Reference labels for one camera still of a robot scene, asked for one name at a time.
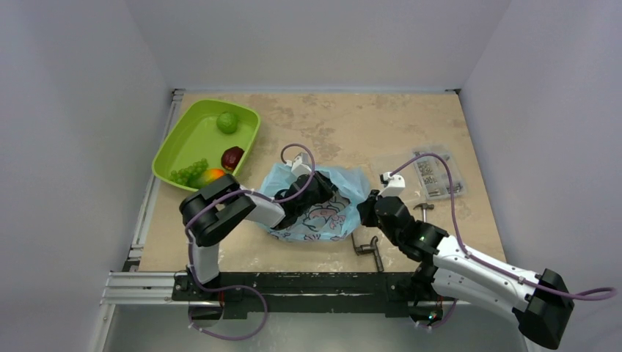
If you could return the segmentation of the light blue plastic bag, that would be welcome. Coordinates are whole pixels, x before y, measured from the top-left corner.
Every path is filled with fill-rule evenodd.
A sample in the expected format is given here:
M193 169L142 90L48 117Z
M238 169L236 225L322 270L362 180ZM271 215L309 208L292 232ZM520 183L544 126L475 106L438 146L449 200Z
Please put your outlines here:
M315 171L337 187L331 199L315 204L282 230L259 227L281 241L344 241L359 228L357 206L370 194L370 182L360 167L317 165Z

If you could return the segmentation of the green fake leafy vegetable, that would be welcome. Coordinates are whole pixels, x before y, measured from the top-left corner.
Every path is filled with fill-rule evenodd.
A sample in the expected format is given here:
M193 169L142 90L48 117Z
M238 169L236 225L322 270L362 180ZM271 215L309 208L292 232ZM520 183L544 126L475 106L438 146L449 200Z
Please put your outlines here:
M181 169L172 170L169 173L169 180L179 185L190 187L191 183L206 171L207 168L208 160L202 158Z

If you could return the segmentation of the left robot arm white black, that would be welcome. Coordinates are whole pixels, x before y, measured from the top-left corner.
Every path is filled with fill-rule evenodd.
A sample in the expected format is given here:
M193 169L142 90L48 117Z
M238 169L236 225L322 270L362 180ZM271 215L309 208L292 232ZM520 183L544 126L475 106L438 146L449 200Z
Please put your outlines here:
M311 207L329 201L337 187L320 172L301 175L274 197L243 187L224 175L179 206L189 243L190 290L199 299L213 298L219 289L219 243L242 221L253 221L271 230L293 226Z

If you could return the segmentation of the red fake apple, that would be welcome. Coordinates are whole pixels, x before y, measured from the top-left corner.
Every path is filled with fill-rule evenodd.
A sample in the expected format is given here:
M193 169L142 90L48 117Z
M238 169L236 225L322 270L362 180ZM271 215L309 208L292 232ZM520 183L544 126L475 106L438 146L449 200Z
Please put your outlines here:
M244 156L244 150L241 147L234 146L222 153L221 166L223 169L233 172Z

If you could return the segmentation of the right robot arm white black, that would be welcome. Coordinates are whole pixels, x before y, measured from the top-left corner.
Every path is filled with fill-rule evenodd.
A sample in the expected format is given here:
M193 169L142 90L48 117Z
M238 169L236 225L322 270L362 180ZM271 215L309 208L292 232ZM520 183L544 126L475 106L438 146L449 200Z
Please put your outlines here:
M521 334L543 348L560 347L574 301L559 273L517 268L461 247L456 236L416 220L399 197L381 197L373 191L356 208L363 226L379 228L419 264L411 280L417 296L437 293L467 301L516 321Z

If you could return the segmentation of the orange red fake mango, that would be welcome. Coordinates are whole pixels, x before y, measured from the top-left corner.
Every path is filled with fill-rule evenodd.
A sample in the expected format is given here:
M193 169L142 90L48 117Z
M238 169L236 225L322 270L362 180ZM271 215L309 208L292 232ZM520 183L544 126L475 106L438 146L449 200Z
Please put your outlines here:
M189 179L188 186L195 189L201 189L224 175L226 175L226 172L222 169L205 169L197 175L192 176Z

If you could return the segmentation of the green fake lime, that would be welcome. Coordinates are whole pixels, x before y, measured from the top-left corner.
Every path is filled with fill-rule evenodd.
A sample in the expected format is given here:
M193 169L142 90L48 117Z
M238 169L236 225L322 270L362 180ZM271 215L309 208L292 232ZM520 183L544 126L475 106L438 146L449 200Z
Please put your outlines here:
M216 127L225 134L233 134L238 130L238 116L232 112L222 112L216 118Z

